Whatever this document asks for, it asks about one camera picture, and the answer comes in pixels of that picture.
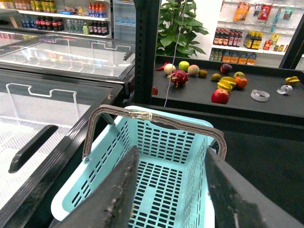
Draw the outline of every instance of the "dragon fruit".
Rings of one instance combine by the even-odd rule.
[[[176,70],[168,76],[175,84],[175,87],[184,86],[188,81],[188,74],[183,70]]]

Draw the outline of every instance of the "freezer handle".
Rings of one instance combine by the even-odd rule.
[[[202,126],[195,123],[193,124],[181,120],[176,120],[170,117],[161,116],[150,112],[139,112],[130,109],[124,109],[120,107],[102,104],[101,106],[99,106],[99,108],[95,109],[90,116],[88,129],[85,137],[82,159],[84,159],[84,157],[88,156],[91,153],[95,127],[97,120],[99,119],[98,117],[102,116],[109,124],[113,124],[113,125],[115,124],[110,114],[123,116],[131,119],[159,122],[165,125],[173,126],[174,128],[179,130],[210,136],[218,142],[218,146],[219,146],[218,155],[222,159],[225,159],[226,157],[227,146],[224,140],[224,133],[218,129],[215,129],[213,127]]]
[[[10,163],[9,173],[17,172],[57,129],[58,126],[56,125],[47,125],[42,128],[34,138],[15,154]]]

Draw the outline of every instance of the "freezer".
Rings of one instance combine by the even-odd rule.
[[[117,83],[128,97],[133,90],[134,59],[132,42],[47,34],[2,50],[0,67]]]
[[[0,51],[2,51],[6,46],[12,44],[16,45],[25,40],[33,39],[38,37],[37,34],[21,33],[21,32],[8,32],[0,30]]]
[[[83,142],[92,111],[122,100],[122,90],[116,84],[0,71],[0,227],[20,227],[34,213]]]

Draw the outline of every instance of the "shopping basket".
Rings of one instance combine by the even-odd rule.
[[[118,117],[113,120],[109,114]],[[100,115],[110,124],[92,143]],[[137,106],[101,105],[89,119],[83,161],[54,197],[52,214],[63,220],[135,145],[141,153],[129,227],[214,227],[204,165],[212,138],[224,159],[223,133],[206,121]]]

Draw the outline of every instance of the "soda bottle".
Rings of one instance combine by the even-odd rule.
[[[41,19],[40,16],[36,17],[36,25],[38,30],[42,30],[40,19]]]
[[[104,25],[104,22],[102,21],[101,23],[100,23],[100,21],[98,22],[98,24],[97,24],[97,34],[99,35],[99,36],[101,36],[102,35],[102,32],[101,32],[101,27]]]
[[[67,31],[68,33],[71,33],[71,27],[72,27],[71,20],[67,19],[66,22],[67,22],[66,23]]]
[[[46,17],[46,29],[47,29],[47,31],[51,30],[51,24],[52,24],[51,18]]]
[[[41,19],[40,19],[40,24],[41,24],[41,29],[42,29],[42,30],[47,30],[47,28],[46,28],[45,17],[41,17]]]
[[[92,3],[89,3],[89,17],[92,17]]]
[[[90,32],[90,35],[94,34],[94,29],[93,29],[93,23],[92,22],[89,23],[89,32]]]
[[[57,19],[56,21],[57,21],[57,30],[61,31],[61,20]]]
[[[60,19],[60,22],[61,22],[61,31],[64,31],[65,30],[65,26],[63,24],[63,19]]]
[[[55,18],[53,19],[52,25],[53,25],[53,30],[55,32],[57,32],[58,31],[58,24],[57,24],[57,20]]]
[[[97,30],[97,21],[95,20],[93,23],[93,29],[94,29],[94,35],[98,35],[98,30]]]

